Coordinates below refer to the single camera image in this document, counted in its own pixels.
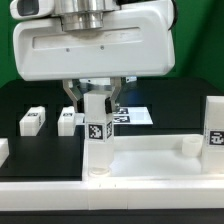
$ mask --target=white platform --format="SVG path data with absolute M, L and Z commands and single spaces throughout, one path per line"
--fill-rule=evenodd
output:
M 83 181 L 0 183 L 0 210 L 224 208 L 224 175 L 201 174 L 184 136 L 116 137 L 105 178 L 88 176 L 85 148 Z

